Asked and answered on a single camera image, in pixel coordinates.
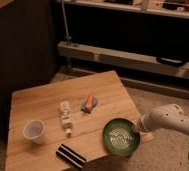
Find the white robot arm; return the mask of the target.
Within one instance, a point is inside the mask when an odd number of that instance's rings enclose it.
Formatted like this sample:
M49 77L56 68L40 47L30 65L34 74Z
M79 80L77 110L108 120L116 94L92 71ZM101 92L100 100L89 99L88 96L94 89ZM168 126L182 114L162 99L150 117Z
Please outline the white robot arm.
M142 115L133 127L135 132L153 132L157 129L170 129L189 136L189 116L177 104L167 104L152 109Z

